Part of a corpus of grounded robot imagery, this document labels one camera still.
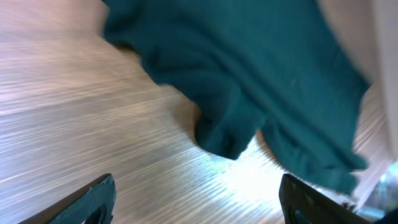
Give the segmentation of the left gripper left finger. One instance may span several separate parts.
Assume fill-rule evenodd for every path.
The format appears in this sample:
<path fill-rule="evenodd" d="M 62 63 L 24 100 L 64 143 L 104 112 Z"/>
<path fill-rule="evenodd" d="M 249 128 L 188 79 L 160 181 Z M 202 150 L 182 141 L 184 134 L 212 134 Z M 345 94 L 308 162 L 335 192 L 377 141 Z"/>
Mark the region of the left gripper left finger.
<path fill-rule="evenodd" d="M 116 202 L 111 174 L 103 174 L 20 224 L 110 224 Z"/>

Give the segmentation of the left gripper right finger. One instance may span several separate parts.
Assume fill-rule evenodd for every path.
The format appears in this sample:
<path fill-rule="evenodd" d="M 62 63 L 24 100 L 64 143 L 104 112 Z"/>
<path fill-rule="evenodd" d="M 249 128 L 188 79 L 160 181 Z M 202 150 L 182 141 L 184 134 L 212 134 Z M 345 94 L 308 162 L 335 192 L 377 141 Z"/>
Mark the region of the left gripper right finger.
<path fill-rule="evenodd" d="M 279 200 L 288 224 L 369 224 L 290 174 L 282 176 Z"/>

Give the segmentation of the black t-shirt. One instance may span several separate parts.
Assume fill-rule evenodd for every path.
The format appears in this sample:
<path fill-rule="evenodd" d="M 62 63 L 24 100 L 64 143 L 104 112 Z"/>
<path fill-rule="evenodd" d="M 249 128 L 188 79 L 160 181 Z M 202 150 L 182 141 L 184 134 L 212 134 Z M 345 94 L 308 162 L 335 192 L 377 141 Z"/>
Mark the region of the black t-shirt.
<path fill-rule="evenodd" d="M 277 161 L 350 194 L 366 161 L 353 151 L 368 82 L 314 0 L 110 0 L 104 38 L 130 47 L 157 84 L 201 116 L 195 139 L 235 160 L 260 131 Z"/>

